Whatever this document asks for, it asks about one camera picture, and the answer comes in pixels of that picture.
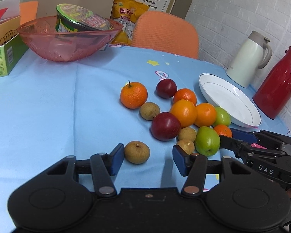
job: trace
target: plate rim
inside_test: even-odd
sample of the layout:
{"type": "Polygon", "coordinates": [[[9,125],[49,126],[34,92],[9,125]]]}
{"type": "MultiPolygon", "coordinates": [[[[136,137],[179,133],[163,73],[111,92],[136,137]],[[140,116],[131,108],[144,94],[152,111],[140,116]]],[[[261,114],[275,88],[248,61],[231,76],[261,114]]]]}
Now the plate rim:
{"type": "MultiPolygon", "coordinates": [[[[227,83],[229,83],[229,84],[231,84],[233,87],[236,87],[235,85],[233,85],[232,83],[230,83],[230,82],[228,82],[227,80],[225,80],[225,79],[223,79],[223,78],[221,78],[221,77],[219,77],[219,76],[217,76],[217,75],[214,75],[214,74],[209,74],[209,73],[203,73],[203,74],[200,74],[199,75],[199,77],[198,77],[198,82],[199,82],[199,85],[201,85],[201,87],[203,88],[203,90],[205,91],[205,92],[207,92],[206,90],[205,90],[205,88],[203,87],[203,85],[201,84],[201,82],[200,82],[200,77],[202,76],[202,75],[206,75],[206,74],[208,74],[208,75],[211,75],[211,76],[214,76],[214,77],[217,77],[217,78],[219,78],[219,79],[222,79],[222,80],[224,80],[224,81],[226,81],[227,83]]],[[[257,112],[258,112],[258,114],[259,114],[259,116],[260,116],[260,123],[259,124],[257,124],[257,125],[254,125],[254,124],[249,124],[249,123],[245,123],[244,121],[242,121],[242,120],[239,120],[239,119],[237,119],[236,117],[234,117],[232,114],[229,114],[229,115],[231,115],[234,119],[236,119],[236,120],[238,120],[239,122],[242,122],[243,124],[245,124],[245,125],[249,125],[249,126],[252,126],[252,127],[256,127],[256,126],[260,126],[261,124],[262,124],[262,117],[261,117],[261,114],[260,114],[260,112],[259,112],[259,110],[257,109],[257,107],[254,105],[254,103],[250,100],[250,98],[241,90],[241,89],[239,89],[239,88],[237,88],[238,90],[240,90],[244,95],[245,95],[245,97],[247,97],[248,98],[248,100],[252,103],[252,105],[255,107],[255,109],[257,110],[257,112]]],[[[219,106],[219,104],[208,94],[208,96],[219,106]]]]}

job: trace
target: yellow snack bag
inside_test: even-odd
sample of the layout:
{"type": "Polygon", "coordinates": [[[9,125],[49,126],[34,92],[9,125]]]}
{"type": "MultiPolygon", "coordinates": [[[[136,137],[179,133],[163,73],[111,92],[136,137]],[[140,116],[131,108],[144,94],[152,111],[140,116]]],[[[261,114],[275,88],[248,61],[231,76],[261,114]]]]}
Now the yellow snack bag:
{"type": "Polygon", "coordinates": [[[123,30],[112,41],[112,44],[130,46],[137,19],[149,6],[135,0],[114,0],[112,7],[113,20],[124,25],[123,30]]]}

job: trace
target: oval plate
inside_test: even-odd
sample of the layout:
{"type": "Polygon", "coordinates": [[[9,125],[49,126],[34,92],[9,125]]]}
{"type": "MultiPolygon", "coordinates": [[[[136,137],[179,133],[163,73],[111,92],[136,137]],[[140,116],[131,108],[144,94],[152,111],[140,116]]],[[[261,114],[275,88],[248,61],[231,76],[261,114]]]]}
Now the oval plate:
{"type": "Polygon", "coordinates": [[[261,116],[252,101],[240,89],[212,74],[199,76],[199,87],[208,103],[230,114],[232,123],[251,128],[261,124],[261,116]]]}

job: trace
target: white thermos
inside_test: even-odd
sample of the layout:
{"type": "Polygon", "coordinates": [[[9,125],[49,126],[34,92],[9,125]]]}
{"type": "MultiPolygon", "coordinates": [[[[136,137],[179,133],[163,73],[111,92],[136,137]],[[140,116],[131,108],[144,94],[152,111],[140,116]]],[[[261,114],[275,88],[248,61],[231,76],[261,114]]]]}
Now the white thermos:
{"type": "Polygon", "coordinates": [[[264,68],[272,57],[269,41],[268,38],[253,31],[240,47],[226,74],[242,87],[249,87],[256,70],[264,68]]]}

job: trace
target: white brick wall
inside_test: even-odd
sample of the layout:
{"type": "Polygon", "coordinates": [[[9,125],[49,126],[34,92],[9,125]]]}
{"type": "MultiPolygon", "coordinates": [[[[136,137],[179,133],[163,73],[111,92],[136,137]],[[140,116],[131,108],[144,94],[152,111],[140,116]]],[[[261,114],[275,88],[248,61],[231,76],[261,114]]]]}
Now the white brick wall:
{"type": "MultiPolygon", "coordinates": [[[[253,30],[269,38],[273,57],[255,76],[256,89],[291,46],[291,0],[193,0],[185,19],[199,34],[199,59],[223,67],[253,30]]],[[[291,99],[280,117],[291,130],[291,99]]]]}

